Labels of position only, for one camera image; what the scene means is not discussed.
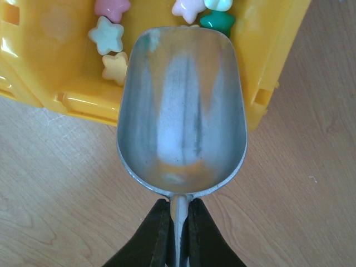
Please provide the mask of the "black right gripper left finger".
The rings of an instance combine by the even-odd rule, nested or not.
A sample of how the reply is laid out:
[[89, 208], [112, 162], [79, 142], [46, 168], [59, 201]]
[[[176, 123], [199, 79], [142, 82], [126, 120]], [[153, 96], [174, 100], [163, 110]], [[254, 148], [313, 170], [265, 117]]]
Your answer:
[[165, 266], [169, 228], [170, 204], [159, 199], [132, 238], [104, 266]]

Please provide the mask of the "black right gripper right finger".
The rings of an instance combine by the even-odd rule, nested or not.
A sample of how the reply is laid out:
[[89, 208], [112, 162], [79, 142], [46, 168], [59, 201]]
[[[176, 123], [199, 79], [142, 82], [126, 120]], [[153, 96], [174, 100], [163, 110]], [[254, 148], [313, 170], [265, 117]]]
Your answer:
[[189, 204], [189, 264], [202, 267], [246, 267], [227, 244], [201, 199]]

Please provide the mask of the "silver metal scoop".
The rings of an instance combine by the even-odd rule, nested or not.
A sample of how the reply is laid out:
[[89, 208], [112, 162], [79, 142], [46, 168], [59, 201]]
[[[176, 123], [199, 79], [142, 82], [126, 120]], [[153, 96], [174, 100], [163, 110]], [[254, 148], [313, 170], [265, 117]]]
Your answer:
[[155, 27], [133, 46], [117, 127], [128, 173], [170, 204], [165, 266], [189, 264], [189, 204], [231, 181], [248, 130], [231, 41], [201, 27]]

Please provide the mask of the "light pink star candy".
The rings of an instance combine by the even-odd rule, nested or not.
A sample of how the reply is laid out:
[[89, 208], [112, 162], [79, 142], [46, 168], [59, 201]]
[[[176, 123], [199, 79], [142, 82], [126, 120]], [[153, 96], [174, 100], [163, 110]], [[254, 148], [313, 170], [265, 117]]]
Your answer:
[[188, 24], [193, 24], [199, 13], [206, 10], [203, 0], [176, 0], [172, 7], [174, 16], [182, 17]]

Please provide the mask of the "white mint star candy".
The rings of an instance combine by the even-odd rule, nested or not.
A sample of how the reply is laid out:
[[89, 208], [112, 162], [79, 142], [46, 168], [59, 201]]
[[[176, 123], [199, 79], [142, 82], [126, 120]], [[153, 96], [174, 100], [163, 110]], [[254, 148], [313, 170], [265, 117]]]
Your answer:
[[233, 0], [204, 0], [204, 5], [212, 11], [226, 12], [233, 5]]

